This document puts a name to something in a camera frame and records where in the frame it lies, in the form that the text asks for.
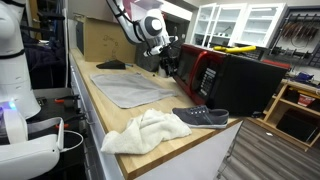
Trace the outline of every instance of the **microwave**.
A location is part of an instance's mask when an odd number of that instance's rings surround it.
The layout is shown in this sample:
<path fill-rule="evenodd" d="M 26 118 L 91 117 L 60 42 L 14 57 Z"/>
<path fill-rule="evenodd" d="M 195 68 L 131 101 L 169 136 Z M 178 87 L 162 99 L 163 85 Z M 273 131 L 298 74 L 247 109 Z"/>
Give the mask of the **microwave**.
<path fill-rule="evenodd" d="M 182 44 L 173 79 L 197 105 L 252 116 L 264 111 L 286 72 L 258 60 Z"/>

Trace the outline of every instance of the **shoe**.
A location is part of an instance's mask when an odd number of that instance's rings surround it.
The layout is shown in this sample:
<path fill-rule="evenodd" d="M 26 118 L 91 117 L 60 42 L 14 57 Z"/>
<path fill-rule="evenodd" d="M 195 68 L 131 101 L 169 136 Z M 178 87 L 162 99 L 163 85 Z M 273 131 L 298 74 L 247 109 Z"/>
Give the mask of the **shoe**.
<path fill-rule="evenodd" d="M 173 108 L 172 113 L 191 128 L 226 128 L 229 118 L 227 110 L 208 109 L 205 105 L 192 108 Z"/>

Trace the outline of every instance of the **floor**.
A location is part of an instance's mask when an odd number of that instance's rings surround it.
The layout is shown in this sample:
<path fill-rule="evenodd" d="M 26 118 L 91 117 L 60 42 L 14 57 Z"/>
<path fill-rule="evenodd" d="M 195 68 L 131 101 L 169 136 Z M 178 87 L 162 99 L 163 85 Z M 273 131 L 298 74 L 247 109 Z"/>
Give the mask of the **floor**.
<path fill-rule="evenodd" d="M 320 142 L 307 152 L 260 126 L 244 121 L 231 157 L 225 158 L 215 180 L 320 179 Z"/>

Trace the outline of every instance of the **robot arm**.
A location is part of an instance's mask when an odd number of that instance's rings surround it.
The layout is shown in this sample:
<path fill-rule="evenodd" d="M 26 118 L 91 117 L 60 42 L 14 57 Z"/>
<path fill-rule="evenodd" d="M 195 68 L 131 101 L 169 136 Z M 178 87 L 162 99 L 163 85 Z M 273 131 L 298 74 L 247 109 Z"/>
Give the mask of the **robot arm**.
<path fill-rule="evenodd" d="M 153 40 L 154 45 L 144 53 L 144 56 L 161 54 L 177 37 L 168 36 L 166 24 L 159 9 L 148 10 L 146 16 L 137 21 L 131 21 L 125 11 L 122 0 L 107 0 L 112 13 L 121 25 L 127 40 L 132 44 Z"/>

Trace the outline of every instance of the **cloth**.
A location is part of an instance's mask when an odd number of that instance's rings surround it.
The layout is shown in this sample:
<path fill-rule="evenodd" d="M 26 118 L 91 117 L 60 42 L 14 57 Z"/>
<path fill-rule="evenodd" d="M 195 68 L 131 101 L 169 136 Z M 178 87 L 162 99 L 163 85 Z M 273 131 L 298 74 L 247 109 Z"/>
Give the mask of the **cloth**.
<path fill-rule="evenodd" d="M 132 108 L 176 96 L 175 91 L 163 89 L 141 74 L 98 74 L 90 78 L 120 108 Z"/>
<path fill-rule="evenodd" d="M 121 134 L 116 131 L 107 133 L 101 151 L 108 154 L 145 154 L 161 141 L 189 134 L 190 128 L 177 115 L 149 109 L 144 114 L 130 119 Z"/>

